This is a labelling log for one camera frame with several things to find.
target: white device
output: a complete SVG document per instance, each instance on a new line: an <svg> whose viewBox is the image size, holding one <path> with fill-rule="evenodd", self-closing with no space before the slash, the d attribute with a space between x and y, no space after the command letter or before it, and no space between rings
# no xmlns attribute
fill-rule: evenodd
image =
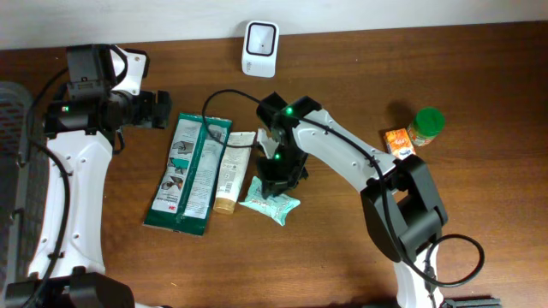
<svg viewBox="0 0 548 308"><path fill-rule="evenodd" d="M241 70L244 74L274 77L279 37L280 30L273 22L251 21L247 24L241 53Z"/></svg>

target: small box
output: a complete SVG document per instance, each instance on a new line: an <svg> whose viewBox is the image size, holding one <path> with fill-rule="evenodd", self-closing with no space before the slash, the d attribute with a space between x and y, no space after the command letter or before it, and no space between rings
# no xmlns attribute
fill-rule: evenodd
<svg viewBox="0 0 548 308"><path fill-rule="evenodd" d="M399 159L408 157L411 154L416 154L405 128L385 133L384 141L386 142L388 151Z"/></svg>

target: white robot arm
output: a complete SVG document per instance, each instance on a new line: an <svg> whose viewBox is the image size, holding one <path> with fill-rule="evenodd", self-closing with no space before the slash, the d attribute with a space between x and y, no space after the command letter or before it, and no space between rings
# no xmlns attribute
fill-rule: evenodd
<svg viewBox="0 0 548 308"><path fill-rule="evenodd" d="M268 97L267 101L278 100L280 99L277 95ZM299 106L289 106L290 113L293 115L299 112ZM265 110L265 106L259 106L259 115L264 115L268 110ZM360 148L369 153L372 157L375 158L378 166L383 172L383 175L387 175L393 171L395 168L396 157L391 154L385 153L383 151L377 150L374 147L363 142L361 139L355 137L352 133L341 127L330 114L323 109L312 110L303 116L303 118L315 121L319 124L325 125L334 131L344 135L346 138L354 141ZM283 129L281 127L276 127L273 119L266 120L265 123L271 124L271 130L274 131L274 135L280 135L279 130ZM367 182L371 179L374 181L378 180L378 173L371 163L357 151L353 146L349 145L344 140L338 138L332 133L326 132L321 127L313 125L308 122L299 121L296 126L290 129L292 134L292 140L290 138L285 138L283 143L292 144L295 142L296 147L302 150L306 154L314 155L315 157L322 160L332 169L334 169L340 176L342 176L346 181L348 181L358 193L364 191L367 187ZM258 134L258 142L262 146L263 151L266 157L274 158L276 152L278 151L279 142L274 139L267 139L264 132ZM283 157L287 154L279 154L279 162L286 163L283 161ZM262 181L271 182L270 172L267 170L268 165L259 163L259 173L263 175ZM264 190L271 193L271 188L275 184L271 184L269 187L264 187ZM429 246L425 246L420 253L416 256L415 265L425 270L426 266L426 252ZM433 274L436 274L436 255L438 248L432 252L431 255L431 266ZM424 280L418 276L407 264L403 261L394 262L394 270L396 272L396 279L398 283L398 294L397 302L401 308L421 308L421 307L432 307L432 303L436 303L436 307L439 307L444 301L444 297L439 291L439 288L435 288L432 292L428 292L425 288Z"/></svg>
<svg viewBox="0 0 548 308"><path fill-rule="evenodd" d="M123 150L122 126L166 128L170 96L140 89L149 63L144 51L90 44L68 47L67 60L70 82L48 105L44 132L49 155L57 158L68 176L68 218L63 220L62 171L50 159L42 232L28 269L31 280L9 284L5 304L145 307L134 303L129 287L104 276L100 243L104 178L113 154ZM63 101L66 91L69 101ZM119 150L114 150L116 136ZM66 226L64 234L61 226ZM59 241L60 253L54 258Z"/></svg>

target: wood grain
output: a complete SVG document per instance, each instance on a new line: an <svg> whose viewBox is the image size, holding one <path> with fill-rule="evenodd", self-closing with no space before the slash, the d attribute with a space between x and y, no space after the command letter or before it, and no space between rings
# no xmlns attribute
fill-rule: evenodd
<svg viewBox="0 0 548 308"><path fill-rule="evenodd" d="M152 59L142 88L169 91L167 131L127 128L126 150L104 186L102 245L107 275L148 305L322 306L396 295L392 264L369 239L352 187L319 160L290 193L301 200L285 227L244 207L213 214L203 238L141 226L178 112L198 113L212 92L236 88L292 102L308 95L367 143L435 106L447 125L417 149L449 213L446 234L467 234L486 251L483 272L446 297L493 295L508 307L548 303L548 24L430 27L283 36L277 75L241 72L241 38L130 44ZM33 93L66 64L63 49L0 53L0 78ZM255 130L253 103L225 95L210 114ZM248 175L255 172L253 160ZM441 248L439 275L465 275L470 246Z"/></svg>

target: green packet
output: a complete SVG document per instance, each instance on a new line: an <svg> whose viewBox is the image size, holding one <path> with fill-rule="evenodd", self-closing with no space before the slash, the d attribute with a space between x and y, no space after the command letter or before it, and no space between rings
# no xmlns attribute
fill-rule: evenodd
<svg viewBox="0 0 548 308"><path fill-rule="evenodd" d="M201 115L179 115L167 169L145 226L204 234L232 121L207 117L207 124L223 145L209 136Z"/></svg>

